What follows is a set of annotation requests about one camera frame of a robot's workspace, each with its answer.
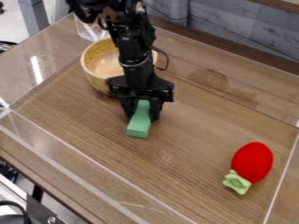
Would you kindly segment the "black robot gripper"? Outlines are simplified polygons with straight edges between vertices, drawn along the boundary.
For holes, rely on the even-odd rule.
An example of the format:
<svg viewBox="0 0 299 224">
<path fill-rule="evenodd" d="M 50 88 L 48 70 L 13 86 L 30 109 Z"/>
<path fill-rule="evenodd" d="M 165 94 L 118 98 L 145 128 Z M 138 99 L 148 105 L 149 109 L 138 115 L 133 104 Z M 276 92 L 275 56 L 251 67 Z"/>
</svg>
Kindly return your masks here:
<svg viewBox="0 0 299 224">
<path fill-rule="evenodd" d="M 126 84 L 126 77 L 124 75 L 106 78 L 108 94 L 120 98 L 120 105 L 125 111 L 125 115 L 130 117 L 136 111 L 137 99 L 149 100 L 149 116 L 150 121 L 154 122 L 160 118 L 160 111 L 162 110 L 161 102 L 173 101 L 173 84 L 154 76 L 144 87 Z"/>
</svg>

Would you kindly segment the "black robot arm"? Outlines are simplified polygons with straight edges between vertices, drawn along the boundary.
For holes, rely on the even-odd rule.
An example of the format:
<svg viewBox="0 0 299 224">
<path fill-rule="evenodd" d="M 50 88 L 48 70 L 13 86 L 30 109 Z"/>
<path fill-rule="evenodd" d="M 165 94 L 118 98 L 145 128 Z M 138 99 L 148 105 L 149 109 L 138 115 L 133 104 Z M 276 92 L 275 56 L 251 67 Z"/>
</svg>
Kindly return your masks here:
<svg viewBox="0 0 299 224">
<path fill-rule="evenodd" d="M 97 23 L 108 31 L 118 52 L 124 73 L 105 80 L 108 94 L 120 100 L 126 116 L 137 102 L 149 101 L 149 118 L 160 118 L 162 105 L 173 101 L 173 84 L 154 73 L 154 28 L 142 0 L 65 0 L 85 24 Z"/>
</svg>

